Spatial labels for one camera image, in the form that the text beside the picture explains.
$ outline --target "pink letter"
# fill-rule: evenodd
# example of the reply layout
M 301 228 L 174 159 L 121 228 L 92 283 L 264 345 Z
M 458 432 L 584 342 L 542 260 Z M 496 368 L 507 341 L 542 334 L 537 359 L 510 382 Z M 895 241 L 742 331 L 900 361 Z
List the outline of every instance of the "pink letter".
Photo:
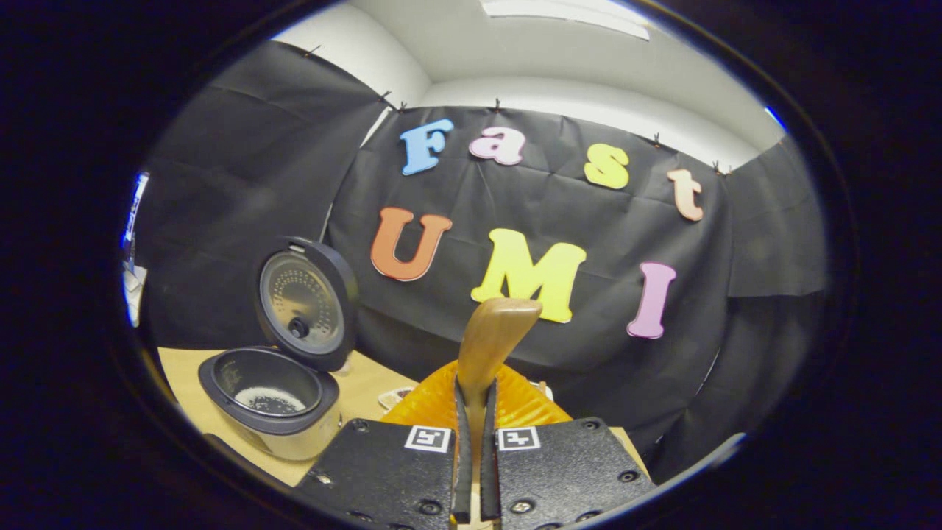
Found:
M 468 145 L 475 157 L 493 158 L 505 166 L 519 164 L 524 159 L 520 151 L 527 143 L 527 138 L 522 132 L 508 127 L 488 127 L 481 134 L 484 138 L 478 138 Z
M 642 263 L 644 289 L 638 315 L 628 325 L 628 335 L 643 339 L 659 339 L 664 335 L 664 326 L 660 317 L 664 314 L 667 301 L 667 287 L 677 277 L 677 272 L 662 263 L 645 261 Z

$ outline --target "letter u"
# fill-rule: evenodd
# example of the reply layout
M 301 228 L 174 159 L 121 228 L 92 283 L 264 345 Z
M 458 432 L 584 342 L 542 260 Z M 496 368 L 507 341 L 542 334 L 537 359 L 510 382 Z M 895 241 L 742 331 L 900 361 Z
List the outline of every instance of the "letter u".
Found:
M 400 282 L 411 282 L 425 275 L 431 261 L 435 258 L 435 251 L 438 250 L 442 234 L 451 228 L 451 220 L 447 217 L 423 215 L 419 222 L 425 230 L 422 232 L 422 239 L 418 243 L 415 256 L 412 261 L 399 261 L 396 259 L 399 236 L 402 235 L 405 225 L 414 217 L 411 211 L 403 208 L 385 207 L 380 210 L 382 219 L 380 228 L 376 231 L 376 238 L 373 240 L 373 247 L 369 253 L 373 267 L 380 274 L 395 278 Z

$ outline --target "letter m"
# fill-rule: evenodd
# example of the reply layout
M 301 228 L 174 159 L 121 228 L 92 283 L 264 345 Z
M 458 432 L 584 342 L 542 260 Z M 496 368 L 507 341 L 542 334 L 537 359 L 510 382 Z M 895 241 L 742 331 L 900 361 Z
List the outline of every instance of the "letter m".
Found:
M 491 230 L 494 253 L 480 286 L 471 289 L 471 298 L 483 302 L 502 298 L 504 282 L 511 298 L 529 298 L 539 290 L 543 304 L 540 318 L 567 323 L 573 318 L 569 297 L 576 281 L 576 270 L 585 261 L 586 252 L 569 243 L 556 243 L 534 265 L 527 238 L 506 228 Z

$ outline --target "ceiling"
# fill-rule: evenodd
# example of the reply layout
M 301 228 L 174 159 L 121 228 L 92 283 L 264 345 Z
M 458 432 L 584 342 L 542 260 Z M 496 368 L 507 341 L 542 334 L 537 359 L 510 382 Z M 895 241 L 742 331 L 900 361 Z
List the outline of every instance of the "ceiling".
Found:
M 568 79 L 639 92 L 695 112 L 765 150 L 783 129 L 720 65 L 654 25 L 650 41 L 595 25 L 491 18 L 480 0 L 350 0 L 432 83 L 493 76 Z

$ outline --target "foam letter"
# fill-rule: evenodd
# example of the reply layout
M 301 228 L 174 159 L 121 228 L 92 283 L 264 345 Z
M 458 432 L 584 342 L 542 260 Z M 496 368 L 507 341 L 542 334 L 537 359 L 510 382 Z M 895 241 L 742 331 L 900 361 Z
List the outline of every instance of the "foam letter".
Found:
M 691 221 L 703 219 L 704 209 L 693 202 L 693 194 L 702 190 L 700 183 L 693 180 L 687 170 L 669 171 L 667 177 L 674 182 L 674 202 L 677 204 L 677 211 L 680 212 L 680 215 Z
M 569 243 L 556 243 L 542 259 L 533 265 L 527 247 L 527 238 L 520 232 L 506 228 L 491 230 L 494 253 L 480 286 L 471 289 L 471 298 L 483 302 L 503 298 L 501 289 L 507 280 L 511 298 L 529 298 L 537 289 L 543 303 L 540 318 L 567 323 L 573 318 L 569 310 L 569 297 L 576 281 L 579 263 L 586 259 L 586 251 Z
M 396 278 L 400 282 L 411 282 L 425 275 L 435 257 L 435 251 L 438 250 L 438 242 L 442 234 L 451 228 L 451 220 L 447 217 L 423 215 L 419 222 L 425 230 L 422 232 L 422 239 L 419 240 L 415 257 L 412 261 L 404 263 L 396 259 L 396 246 L 399 243 L 399 236 L 402 235 L 402 228 L 414 217 L 413 213 L 407 209 L 385 207 L 380 210 L 382 221 L 380 228 L 376 231 L 373 248 L 369 252 L 373 267 L 376 267 L 380 274 Z
M 443 119 L 400 134 L 399 138 L 406 142 L 406 165 L 402 168 L 402 174 L 418 173 L 435 167 L 438 158 L 433 157 L 429 149 L 441 153 L 445 149 L 445 135 L 442 133 L 453 128 L 455 124 L 451 120 Z
M 638 307 L 635 320 L 628 325 L 628 335 L 643 339 L 659 339 L 664 335 L 664 326 L 660 325 L 660 317 L 664 314 L 667 287 L 677 277 L 677 272 L 667 265 L 646 261 L 642 263 L 642 274 L 644 274 L 642 302 Z
M 594 143 L 586 153 L 589 162 L 583 167 L 589 182 L 620 190 L 628 184 L 628 154 L 606 143 Z
M 522 132 L 508 127 L 488 127 L 481 135 L 484 138 L 478 138 L 468 145 L 475 157 L 493 158 L 505 166 L 519 164 L 524 159 L 520 156 L 520 151 L 527 143 L 527 138 Z

